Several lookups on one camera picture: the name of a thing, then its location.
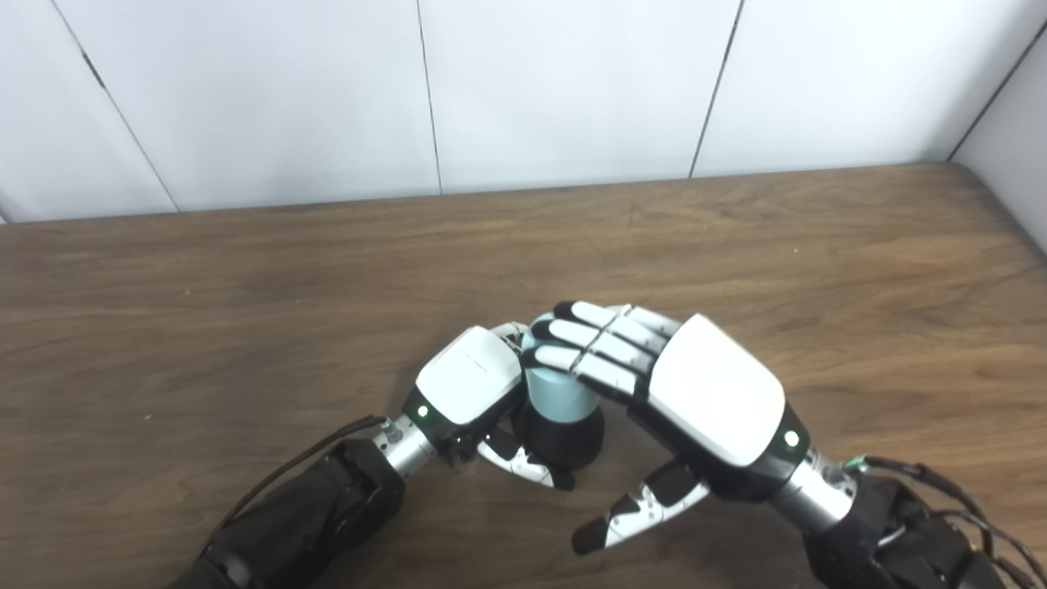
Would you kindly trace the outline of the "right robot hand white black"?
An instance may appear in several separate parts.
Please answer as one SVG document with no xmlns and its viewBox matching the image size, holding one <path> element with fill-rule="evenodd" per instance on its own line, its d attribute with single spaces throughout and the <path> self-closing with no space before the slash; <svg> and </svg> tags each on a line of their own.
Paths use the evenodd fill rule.
<svg viewBox="0 0 1047 589">
<path fill-rule="evenodd" d="M 707 496 L 764 503 L 782 491 L 809 448 L 781 381 L 695 314 L 580 301 L 555 305 L 533 325 L 524 368 L 565 373 L 626 413 L 672 458 L 572 536 L 588 556 L 646 533 Z"/>
</svg>

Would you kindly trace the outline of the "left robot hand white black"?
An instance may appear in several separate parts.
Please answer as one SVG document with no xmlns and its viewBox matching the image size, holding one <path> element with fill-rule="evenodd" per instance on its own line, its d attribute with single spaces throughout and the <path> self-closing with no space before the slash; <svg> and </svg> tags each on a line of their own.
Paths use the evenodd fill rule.
<svg viewBox="0 0 1047 589">
<path fill-rule="evenodd" d="M 541 486 L 575 488 L 569 472 L 539 458 L 500 426 L 527 397 L 519 364 L 525 331 L 518 321 L 471 326 L 422 366 L 401 416 L 393 422 L 402 436 L 393 440 L 388 434 L 381 443 L 401 478 L 408 479 L 435 457 L 449 465 L 482 457 Z"/>
</svg>

